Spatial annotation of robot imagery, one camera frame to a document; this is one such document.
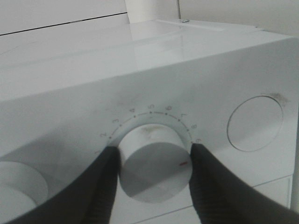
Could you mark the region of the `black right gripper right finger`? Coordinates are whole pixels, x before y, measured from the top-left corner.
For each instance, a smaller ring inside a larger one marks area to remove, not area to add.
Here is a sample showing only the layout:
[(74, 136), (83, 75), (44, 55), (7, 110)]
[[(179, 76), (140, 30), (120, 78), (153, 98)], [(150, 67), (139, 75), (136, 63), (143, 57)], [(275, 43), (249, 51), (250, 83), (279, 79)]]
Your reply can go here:
[(189, 189), (202, 224), (297, 224), (298, 213), (264, 196), (193, 143)]

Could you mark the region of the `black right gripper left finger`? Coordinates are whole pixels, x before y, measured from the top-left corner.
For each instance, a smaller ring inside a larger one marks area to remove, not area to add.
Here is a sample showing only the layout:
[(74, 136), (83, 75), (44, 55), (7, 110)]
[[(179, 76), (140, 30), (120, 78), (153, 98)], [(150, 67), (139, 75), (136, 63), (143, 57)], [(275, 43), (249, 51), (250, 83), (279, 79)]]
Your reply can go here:
[(107, 224), (114, 205), (120, 153), (106, 147), (70, 185), (14, 219), (15, 224)]

